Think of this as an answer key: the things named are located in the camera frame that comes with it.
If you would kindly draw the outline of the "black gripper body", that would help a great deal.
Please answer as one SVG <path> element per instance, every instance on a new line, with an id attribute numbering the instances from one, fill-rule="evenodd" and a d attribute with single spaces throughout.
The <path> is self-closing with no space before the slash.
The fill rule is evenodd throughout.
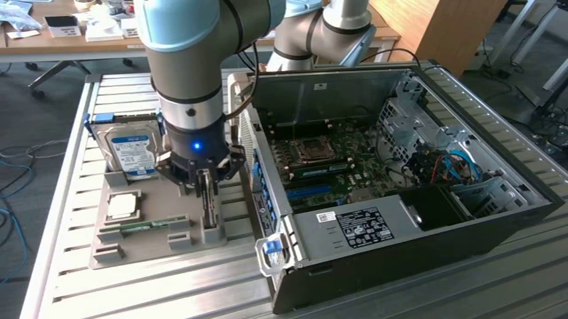
<path id="1" fill-rule="evenodd" d="M 185 130 L 166 122 L 173 162 L 178 166 L 189 167 L 189 163 L 193 161 L 198 167 L 205 167 L 207 160 L 219 164 L 227 157 L 225 123 L 225 119 L 218 119 L 206 128 Z"/>

